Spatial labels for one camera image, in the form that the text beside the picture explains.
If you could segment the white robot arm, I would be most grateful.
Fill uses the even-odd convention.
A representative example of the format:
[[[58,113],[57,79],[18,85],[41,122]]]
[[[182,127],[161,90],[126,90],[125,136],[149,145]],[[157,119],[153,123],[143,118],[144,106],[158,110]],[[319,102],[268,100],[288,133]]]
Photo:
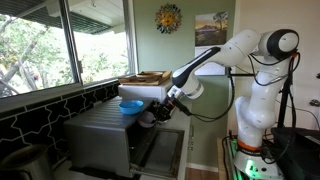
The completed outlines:
[[[281,179],[274,156],[263,153],[263,131],[276,122],[275,102],[280,88],[292,73],[290,66],[297,53],[299,35],[291,29],[280,29],[259,34],[247,29],[223,45],[213,46],[177,69],[172,75],[173,86],[157,106],[156,117],[167,120],[173,108],[186,115],[191,112],[178,101],[180,95],[190,99],[200,97],[203,85],[195,71],[209,62],[233,67],[249,55],[263,58],[260,71],[251,85],[251,94],[235,101],[238,125],[235,167],[252,179]]]

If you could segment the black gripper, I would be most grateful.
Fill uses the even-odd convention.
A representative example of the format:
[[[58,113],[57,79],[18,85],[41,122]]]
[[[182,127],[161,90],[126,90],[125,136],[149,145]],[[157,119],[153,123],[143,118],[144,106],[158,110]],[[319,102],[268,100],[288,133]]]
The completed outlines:
[[[163,101],[155,105],[154,116],[158,121],[166,121],[171,118],[171,112],[175,106],[171,102],[171,98],[166,96]]]

